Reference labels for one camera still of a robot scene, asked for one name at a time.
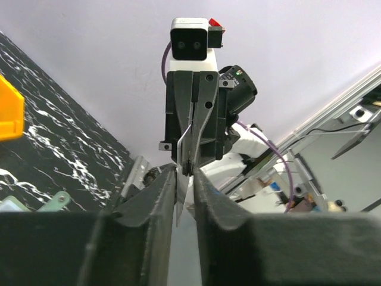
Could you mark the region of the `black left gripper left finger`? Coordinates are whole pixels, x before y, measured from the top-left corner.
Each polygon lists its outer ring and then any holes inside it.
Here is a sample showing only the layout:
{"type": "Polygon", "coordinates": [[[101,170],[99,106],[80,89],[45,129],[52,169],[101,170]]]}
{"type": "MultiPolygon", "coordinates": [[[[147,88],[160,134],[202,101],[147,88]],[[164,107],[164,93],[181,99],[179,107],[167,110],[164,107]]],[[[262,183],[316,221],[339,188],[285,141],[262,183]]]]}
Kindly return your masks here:
{"type": "Polygon", "coordinates": [[[1,213],[2,285],[166,285],[176,168],[101,212],[1,213]]]}

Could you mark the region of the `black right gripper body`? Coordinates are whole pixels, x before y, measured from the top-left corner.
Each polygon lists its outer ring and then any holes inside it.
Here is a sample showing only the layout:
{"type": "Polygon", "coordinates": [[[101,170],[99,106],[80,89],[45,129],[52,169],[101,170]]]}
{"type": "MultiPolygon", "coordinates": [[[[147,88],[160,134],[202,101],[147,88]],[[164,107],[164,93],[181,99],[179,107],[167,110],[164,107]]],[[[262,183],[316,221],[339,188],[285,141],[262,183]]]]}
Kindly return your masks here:
{"type": "MultiPolygon", "coordinates": [[[[257,95],[257,88],[248,74],[240,66],[226,66],[219,73],[219,87],[216,101],[202,133],[200,142],[199,166],[220,160],[239,139],[239,133],[233,129],[239,113],[251,105],[257,95]]],[[[160,149],[170,151],[176,162],[177,145],[173,144],[176,134],[176,116],[173,71],[167,74],[165,95],[165,134],[160,149]]]]}

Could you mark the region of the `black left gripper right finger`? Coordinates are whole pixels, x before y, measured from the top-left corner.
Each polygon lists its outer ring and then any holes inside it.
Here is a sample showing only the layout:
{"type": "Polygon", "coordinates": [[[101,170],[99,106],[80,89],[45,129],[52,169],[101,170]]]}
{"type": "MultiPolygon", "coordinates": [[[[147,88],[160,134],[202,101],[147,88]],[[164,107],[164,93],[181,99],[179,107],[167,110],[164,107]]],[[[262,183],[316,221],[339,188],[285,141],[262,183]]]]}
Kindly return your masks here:
{"type": "Polygon", "coordinates": [[[203,285],[379,285],[380,220],[366,213],[253,214],[193,177],[203,285]]]}

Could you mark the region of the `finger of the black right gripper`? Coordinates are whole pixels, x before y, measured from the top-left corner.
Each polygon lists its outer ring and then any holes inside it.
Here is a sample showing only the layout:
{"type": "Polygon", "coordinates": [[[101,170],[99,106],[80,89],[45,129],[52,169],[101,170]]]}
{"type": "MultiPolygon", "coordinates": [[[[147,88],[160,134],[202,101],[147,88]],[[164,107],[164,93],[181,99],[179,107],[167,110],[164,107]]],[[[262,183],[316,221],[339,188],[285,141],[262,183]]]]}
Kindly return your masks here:
{"type": "Polygon", "coordinates": [[[199,165],[200,142],[202,133],[211,116],[219,87],[217,71],[194,72],[192,84],[192,128],[189,140],[188,172],[199,165]]]}
{"type": "Polygon", "coordinates": [[[192,71],[173,72],[173,93],[176,116],[176,134],[173,144],[177,145],[180,138],[180,154],[176,156],[182,167],[191,167],[191,130],[196,97],[196,76],[192,71]]]}

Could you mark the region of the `black VIP credit card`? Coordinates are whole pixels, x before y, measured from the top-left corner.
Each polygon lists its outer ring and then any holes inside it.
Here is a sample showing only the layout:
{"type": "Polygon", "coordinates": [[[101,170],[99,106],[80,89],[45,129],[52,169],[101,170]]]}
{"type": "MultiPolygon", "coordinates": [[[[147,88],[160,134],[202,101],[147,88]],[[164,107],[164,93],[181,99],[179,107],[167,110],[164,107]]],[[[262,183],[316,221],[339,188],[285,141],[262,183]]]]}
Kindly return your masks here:
{"type": "Polygon", "coordinates": [[[180,224],[180,218],[183,211],[183,206],[186,198],[186,193],[188,191],[188,185],[189,185],[189,177],[183,174],[183,167],[182,167],[182,145],[183,141],[185,140],[186,136],[188,135],[189,131],[191,130],[191,125],[189,125],[184,133],[181,135],[177,142],[177,158],[176,158],[176,164],[177,164],[177,175],[176,175],[176,226],[179,226],[180,224]]]}

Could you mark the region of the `green card holder wallet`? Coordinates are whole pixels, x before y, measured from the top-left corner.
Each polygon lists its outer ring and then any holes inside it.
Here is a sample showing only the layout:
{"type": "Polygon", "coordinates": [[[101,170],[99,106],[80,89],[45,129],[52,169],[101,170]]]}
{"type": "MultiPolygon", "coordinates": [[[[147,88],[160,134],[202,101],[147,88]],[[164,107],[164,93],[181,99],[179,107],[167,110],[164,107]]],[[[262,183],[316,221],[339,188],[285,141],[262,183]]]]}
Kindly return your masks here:
{"type": "Polygon", "coordinates": [[[71,201],[71,196],[65,191],[57,192],[47,201],[37,203],[22,201],[13,195],[1,200],[1,212],[58,212],[64,210],[71,201]]]}

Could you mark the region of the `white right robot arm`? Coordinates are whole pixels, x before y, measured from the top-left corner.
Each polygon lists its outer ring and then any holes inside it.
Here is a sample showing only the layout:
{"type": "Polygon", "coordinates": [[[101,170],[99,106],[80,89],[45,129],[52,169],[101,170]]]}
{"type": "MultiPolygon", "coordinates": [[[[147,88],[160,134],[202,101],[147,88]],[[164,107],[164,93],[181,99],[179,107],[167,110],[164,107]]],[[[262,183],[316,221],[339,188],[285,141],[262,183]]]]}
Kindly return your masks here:
{"type": "Polygon", "coordinates": [[[165,135],[159,149],[177,164],[181,194],[195,187],[201,169],[217,189],[233,196],[245,181],[258,192],[266,184],[262,171],[280,150],[254,126],[239,122],[257,88],[238,65],[220,71],[171,71],[165,95],[165,135]]]}

